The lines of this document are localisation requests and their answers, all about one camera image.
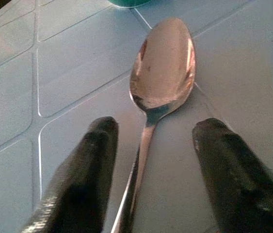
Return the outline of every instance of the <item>spoon handle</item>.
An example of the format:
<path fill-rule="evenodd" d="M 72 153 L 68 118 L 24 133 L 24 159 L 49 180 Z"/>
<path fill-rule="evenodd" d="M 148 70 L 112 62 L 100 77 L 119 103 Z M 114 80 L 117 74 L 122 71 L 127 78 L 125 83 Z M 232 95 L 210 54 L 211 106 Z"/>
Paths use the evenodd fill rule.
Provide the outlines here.
<path fill-rule="evenodd" d="M 132 232 L 136 202 L 147 162 L 150 141 L 155 128 L 156 124 L 150 124 L 148 121 L 146 122 L 142 132 L 141 142 L 136 159 L 133 163 L 131 173 L 128 178 L 128 183 L 123 194 L 111 233 Z"/>

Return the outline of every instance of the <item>light blue tabletop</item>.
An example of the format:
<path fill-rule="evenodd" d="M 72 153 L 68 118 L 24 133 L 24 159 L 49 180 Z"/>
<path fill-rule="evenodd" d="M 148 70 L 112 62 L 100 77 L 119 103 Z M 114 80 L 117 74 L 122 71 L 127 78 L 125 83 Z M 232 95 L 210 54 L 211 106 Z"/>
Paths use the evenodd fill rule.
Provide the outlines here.
<path fill-rule="evenodd" d="M 215 232 L 192 144 L 201 120 L 222 119 L 273 170 L 273 0 L 152 0 L 131 10 L 106 0 L 11 0 L 0 9 L 0 233 L 19 231 L 102 116 L 120 127 L 110 232 L 145 121 L 129 98 L 129 72 L 150 28 L 169 16 L 193 36 L 196 85 L 156 129 L 134 231 Z"/>

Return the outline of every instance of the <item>spoon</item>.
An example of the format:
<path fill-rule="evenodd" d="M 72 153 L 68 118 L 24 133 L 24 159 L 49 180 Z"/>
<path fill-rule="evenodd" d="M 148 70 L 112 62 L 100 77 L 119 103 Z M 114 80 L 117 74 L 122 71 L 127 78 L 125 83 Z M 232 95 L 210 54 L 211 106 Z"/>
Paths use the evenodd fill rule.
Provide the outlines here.
<path fill-rule="evenodd" d="M 131 72 L 130 96 L 146 115 L 146 123 L 112 233 L 132 231 L 153 132 L 161 118 L 186 101 L 194 74 L 193 42 L 184 22 L 171 17 L 157 24 L 141 46 Z"/>

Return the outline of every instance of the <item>green object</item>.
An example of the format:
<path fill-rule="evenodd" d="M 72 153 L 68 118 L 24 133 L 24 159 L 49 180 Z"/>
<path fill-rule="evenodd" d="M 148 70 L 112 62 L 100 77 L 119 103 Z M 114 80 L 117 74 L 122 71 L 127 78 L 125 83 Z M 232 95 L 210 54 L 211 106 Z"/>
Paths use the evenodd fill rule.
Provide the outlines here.
<path fill-rule="evenodd" d="M 151 0 L 109 0 L 112 4 L 124 7 L 124 8 L 131 8 L 143 5 L 146 2 L 149 2 Z"/>

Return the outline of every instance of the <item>spoon bowl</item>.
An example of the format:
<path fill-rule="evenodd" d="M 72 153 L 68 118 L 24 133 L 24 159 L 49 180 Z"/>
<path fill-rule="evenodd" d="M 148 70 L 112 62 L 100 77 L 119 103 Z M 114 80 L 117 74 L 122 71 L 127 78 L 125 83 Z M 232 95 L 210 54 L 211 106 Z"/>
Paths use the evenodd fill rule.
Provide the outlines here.
<path fill-rule="evenodd" d="M 157 24 L 141 46 L 131 72 L 130 96 L 145 113 L 146 123 L 112 233 L 132 231 L 151 137 L 158 121 L 186 101 L 194 75 L 194 48 L 186 25 L 175 17 Z"/>

